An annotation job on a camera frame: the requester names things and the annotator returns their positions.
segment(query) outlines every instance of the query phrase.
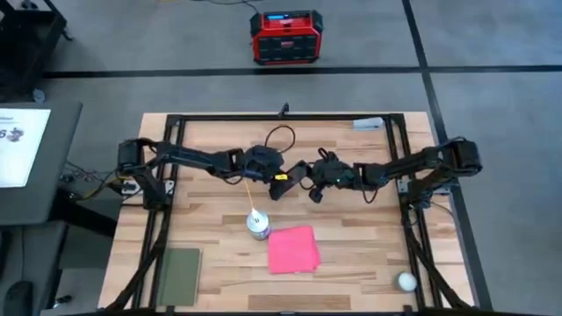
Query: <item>pink cloth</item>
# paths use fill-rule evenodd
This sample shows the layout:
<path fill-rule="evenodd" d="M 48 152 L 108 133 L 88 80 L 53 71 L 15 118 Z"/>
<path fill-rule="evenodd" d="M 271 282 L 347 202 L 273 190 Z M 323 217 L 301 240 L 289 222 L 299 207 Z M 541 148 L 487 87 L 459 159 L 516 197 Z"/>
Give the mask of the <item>pink cloth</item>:
<path fill-rule="evenodd" d="M 313 228 L 299 226 L 272 232 L 267 257 L 271 274 L 314 272 L 321 259 Z"/>

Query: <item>red portable battery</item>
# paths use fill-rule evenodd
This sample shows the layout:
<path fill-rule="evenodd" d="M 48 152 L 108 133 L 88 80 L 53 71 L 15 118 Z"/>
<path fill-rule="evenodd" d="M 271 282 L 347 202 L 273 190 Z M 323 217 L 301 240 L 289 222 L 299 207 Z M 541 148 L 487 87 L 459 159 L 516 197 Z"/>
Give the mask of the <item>red portable battery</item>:
<path fill-rule="evenodd" d="M 260 65 L 314 62 L 320 55 L 323 29 L 316 10 L 257 13 L 250 19 L 254 61 Z"/>

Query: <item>green mat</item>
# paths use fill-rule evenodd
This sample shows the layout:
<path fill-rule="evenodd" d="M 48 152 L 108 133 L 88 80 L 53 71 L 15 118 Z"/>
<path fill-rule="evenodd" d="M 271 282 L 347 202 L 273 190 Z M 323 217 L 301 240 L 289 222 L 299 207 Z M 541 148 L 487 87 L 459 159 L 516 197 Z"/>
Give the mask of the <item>green mat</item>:
<path fill-rule="evenodd" d="M 201 249 L 167 248 L 162 262 L 158 305 L 195 305 L 200 267 Z"/>

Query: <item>wooden tabletop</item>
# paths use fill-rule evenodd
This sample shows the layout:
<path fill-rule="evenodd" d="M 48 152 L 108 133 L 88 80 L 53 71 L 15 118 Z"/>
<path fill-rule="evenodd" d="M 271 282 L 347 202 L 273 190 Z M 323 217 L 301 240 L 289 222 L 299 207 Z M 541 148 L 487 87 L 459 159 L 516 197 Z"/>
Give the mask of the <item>wooden tabletop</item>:
<path fill-rule="evenodd" d="M 145 114 L 140 136 L 161 140 L 166 115 Z M 433 146 L 427 114 L 404 115 L 412 151 Z M 384 130 L 355 132 L 350 121 L 190 121 L 183 145 L 209 152 L 245 149 L 263 144 L 267 133 L 279 124 L 293 127 L 297 134 L 295 146 L 283 154 L 286 169 L 301 159 L 319 159 L 318 147 L 335 151 L 348 163 L 391 160 Z M 290 140 L 289 132 L 280 130 L 271 137 L 270 146 L 283 148 Z M 262 183 L 249 182 L 249 187 L 256 208 L 270 215 L 274 229 L 313 227 L 320 267 L 313 274 L 269 274 L 267 242 L 252 239 L 244 224 L 250 206 L 243 183 L 228 185 L 202 170 L 180 168 L 168 247 L 201 248 L 203 259 L 197 304 L 178 306 L 177 311 L 391 312 L 403 305 L 415 308 L 414 294 L 395 286 L 396 276 L 409 271 L 409 264 L 392 183 L 380 190 L 372 205 L 363 201 L 359 191 L 328 189 L 317 205 L 298 186 L 279 201 L 269 199 L 268 186 Z M 130 201 L 140 202 L 141 198 Z M 450 207 L 446 197 L 434 197 L 434 202 Z M 471 304 L 453 218 L 439 207 L 429 208 L 425 214 L 437 268 Z M 99 306 L 111 303 L 136 271 L 147 215 L 140 207 L 121 210 Z M 427 278 L 422 274 L 431 305 Z M 148 273 L 145 305 L 151 280 Z"/>

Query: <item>gray floor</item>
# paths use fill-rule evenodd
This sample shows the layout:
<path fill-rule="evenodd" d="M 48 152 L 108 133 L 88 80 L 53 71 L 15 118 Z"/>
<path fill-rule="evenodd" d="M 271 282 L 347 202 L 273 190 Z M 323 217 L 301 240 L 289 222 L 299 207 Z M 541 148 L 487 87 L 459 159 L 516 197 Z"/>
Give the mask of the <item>gray floor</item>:
<path fill-rule="evenodd" d="M 55 0 L 76 36 L 49 65 L 60 70 L 253 68 L 244 5 L 177 0 Z M 547 0 L 412 0 L 430 65 L 562 64 L 562 4 Z M 258 9 L 315 8 L 325 17 L 313 67 L 417 65 L 397 0 L 265 1 Z M 562 171 L 562 74 L 433 75 L 449 135 L 476 140 L 484 171 L 462 182 L 494 307 L 562 314 L 557 188 Z M 146 111 L 428 111 L 420 75 L 273 75 L 58 79 L 50 99 L 84 103 L 73 161 L 112 169 L 117 144 L 138 132 Z M 97 201 L 109 210 L 110 194 Z M 78 233 L 80 239 L 90 238 Z M 88 260 L 80 243 L 69 267 L 102 269 L 110 243 Z M 73 287 L 76 310 L 93 309 L 99 284 Z"/>

